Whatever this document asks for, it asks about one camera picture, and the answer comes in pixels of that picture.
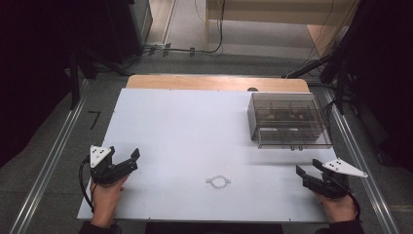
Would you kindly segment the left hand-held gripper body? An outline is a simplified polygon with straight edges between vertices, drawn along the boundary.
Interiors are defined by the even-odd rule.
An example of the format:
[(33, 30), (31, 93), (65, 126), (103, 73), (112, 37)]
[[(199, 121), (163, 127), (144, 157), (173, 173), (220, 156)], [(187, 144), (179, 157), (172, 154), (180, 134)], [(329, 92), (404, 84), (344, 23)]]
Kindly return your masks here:
[(110, 148), (94, 146), (90, 148), (90, 172), (94, 183), (110, 185), (137, 169), (131, 157), (115, 165), (109, 156)]

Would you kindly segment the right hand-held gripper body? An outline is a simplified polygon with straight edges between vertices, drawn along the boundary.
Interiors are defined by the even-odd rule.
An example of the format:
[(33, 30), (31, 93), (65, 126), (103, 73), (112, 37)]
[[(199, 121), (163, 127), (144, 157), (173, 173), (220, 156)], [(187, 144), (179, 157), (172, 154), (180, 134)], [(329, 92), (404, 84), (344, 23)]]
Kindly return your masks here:
[(321, 178), (308, 175), (303, 179), (303, 186), (328, 198), (338, 199), (350, 195), (352, 190), (349, 184), (349, 176), (367, 178), (368, 174), (337, 158), (325, 163)]

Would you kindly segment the clear plastic drawer box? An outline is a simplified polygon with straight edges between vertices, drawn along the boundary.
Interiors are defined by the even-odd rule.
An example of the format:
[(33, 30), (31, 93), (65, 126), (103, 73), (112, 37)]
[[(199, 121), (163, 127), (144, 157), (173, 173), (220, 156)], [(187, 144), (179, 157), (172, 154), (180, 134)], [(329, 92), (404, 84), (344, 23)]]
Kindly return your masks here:
[(326, 117), (312, 93), (252, 93), (247, 117), (250, 139), (259, 148), (303, 150), (333, 146)]

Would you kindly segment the person's right hand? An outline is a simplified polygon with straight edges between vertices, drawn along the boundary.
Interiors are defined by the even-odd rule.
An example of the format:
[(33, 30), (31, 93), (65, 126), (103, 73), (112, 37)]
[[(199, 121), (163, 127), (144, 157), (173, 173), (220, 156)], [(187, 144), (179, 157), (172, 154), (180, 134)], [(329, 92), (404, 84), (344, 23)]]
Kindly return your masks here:
[(343, 198), (332, 199), (315, 193), (322, 205), (325, 215), (330, 223), (355, 220), (357, 209), (352, 198), (347, 195)]

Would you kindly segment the person's left hand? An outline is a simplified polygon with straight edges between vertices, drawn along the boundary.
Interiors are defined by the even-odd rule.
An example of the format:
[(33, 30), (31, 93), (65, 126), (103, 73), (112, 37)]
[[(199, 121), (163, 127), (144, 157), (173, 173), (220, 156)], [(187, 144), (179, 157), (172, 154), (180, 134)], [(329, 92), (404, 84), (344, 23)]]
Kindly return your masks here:
[(127, 179), (128, 176), (126, 175), (117, 182), (104, 186), (94, 182), (91, 183), (90, 190), (94, 203), (94, 216), (91, 224), (101, 228), (111, 226)]

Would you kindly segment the black metal stand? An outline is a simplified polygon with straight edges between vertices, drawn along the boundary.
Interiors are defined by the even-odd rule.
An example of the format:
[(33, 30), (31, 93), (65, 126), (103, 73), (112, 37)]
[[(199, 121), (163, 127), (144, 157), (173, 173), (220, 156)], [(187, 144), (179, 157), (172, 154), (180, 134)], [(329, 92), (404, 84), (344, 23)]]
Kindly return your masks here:
[(94, 62), (97, 61), (106, 66), (110, 71), (114, 71), (123, 76), (131, 76), (125, 69), (120, 68), (109, 59), (100, 55), (98, 52), (85, 46), (72, 47), (68, 52), (69, 62), (69, 84), (71, 91), (71, 105), (70, 109), (73, 110), (80, 102), (80, 87), (79, 87), (79, 74), (78, 70), (81, 70), (86, 79), (95, 79), (97, 70), (94, 66)]

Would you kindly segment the black tripod stand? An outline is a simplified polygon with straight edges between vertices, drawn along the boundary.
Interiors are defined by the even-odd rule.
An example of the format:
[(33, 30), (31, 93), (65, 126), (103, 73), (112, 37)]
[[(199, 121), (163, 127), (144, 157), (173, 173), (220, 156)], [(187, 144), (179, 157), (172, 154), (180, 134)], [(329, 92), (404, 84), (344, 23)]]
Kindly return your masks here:
[(333, 79), (337, 77), (336, 93), (332, 102), (328, 104), (328, 107), (335, 105), (336, 109), (343, 115), (344, 83), (348, 75), (350, 56), (353, 51), (354, 43), (361, 33), (361, 28), (368, 18), (374, 2), (375, 0), (359, 0), (358, 7), (348, 30), (345, 34), (340, 34), (338, 36), (339, 43), (333, 50), (326, 56), (310, 61), (309, 63), (307, 63), (308, 60), (306, 59), (304, 66), (283, 75), (283, 78), (298, 78), (299, 76), (323, 65), (324, 70), (319, 77), (323, 84), (330, 84)]

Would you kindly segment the dark curtain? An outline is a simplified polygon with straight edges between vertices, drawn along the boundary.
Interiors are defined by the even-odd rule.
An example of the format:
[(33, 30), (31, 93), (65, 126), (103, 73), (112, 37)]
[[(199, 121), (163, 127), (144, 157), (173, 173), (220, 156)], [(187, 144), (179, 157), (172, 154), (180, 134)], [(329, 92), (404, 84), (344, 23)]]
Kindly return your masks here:
[(359, 116), (381, 162), (413, 174), (413, 0), (360, 0), (349, 32)]
[(70, 92), (70, 54), (103, 9), (103, 0), (0, 0), (0, 167)]

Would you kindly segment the dark cabinet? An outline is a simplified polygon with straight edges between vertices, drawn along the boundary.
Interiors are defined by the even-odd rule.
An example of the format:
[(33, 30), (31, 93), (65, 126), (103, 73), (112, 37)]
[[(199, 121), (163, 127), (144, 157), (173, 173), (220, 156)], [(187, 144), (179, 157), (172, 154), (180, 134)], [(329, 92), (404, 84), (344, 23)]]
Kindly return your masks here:
[(105, 0), (115, 36), (114, 61), (140, 56), (153, 22), (149, 0)]

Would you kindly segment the light wooden desk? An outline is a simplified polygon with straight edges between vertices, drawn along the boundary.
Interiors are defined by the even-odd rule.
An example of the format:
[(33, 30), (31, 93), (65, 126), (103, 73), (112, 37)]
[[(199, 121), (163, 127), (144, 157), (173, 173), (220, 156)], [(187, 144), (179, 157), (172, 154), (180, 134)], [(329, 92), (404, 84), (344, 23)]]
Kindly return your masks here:
[(360, 0), (206, 0), (206, 21), (238, 20), (305, 24), (320, 57), (349, 26)]

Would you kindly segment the metal floor rail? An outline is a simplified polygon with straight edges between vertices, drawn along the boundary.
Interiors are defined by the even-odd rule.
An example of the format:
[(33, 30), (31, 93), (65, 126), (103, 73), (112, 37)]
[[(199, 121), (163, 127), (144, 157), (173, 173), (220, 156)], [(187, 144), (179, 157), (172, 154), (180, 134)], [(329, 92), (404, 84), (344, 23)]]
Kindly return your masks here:
[(34, 184), (30, 188), (28, 194), (23, 200), (19, 214), (14, 221), (14, 224), (9, 231), (9, 234), (25, 234), (31, 219), (33, 218), (42, 197), (46, 191), (48, 183), (56, 169), (56, 165), (62, 155), (63, 149), (68, 142), (73, 128), (80, 116), (92, 81), (84, 80), (80, 88), (80, 100), (75, 107), (67, 114), (63, 126), (61, 127), (58, 136), (51, 148), (48, 157), (46, 158), (43, 167), (36, 177)]
[(349, 126), (348, 118), (345, 115), (342, 115), (333, 103), (335, 97), (331, 90), (323, 90), (322, 96), (328, 103), (332, 103), (328, 119), (333, 125), (337, 126), (336, 129), (332, 128), (330, 130), (330, 134), (333, 136), (334, 147), (337, 148), (340, 143), (345, 144), (348, 150), (346, 158), (349, 159), (355, 167), (368, 174), (368, 177), (362, 178), (360, 183), (369, 200), (368, 205), (374, 211), (374, 214), (380, 223), (383, 234), (400, 234), (393, 215), (391, 214), (390, 207), (377, 184), (374, 174), (371, 172), (369, 165), (365, 161), (363, 151), (359, 148), (355, 135)]

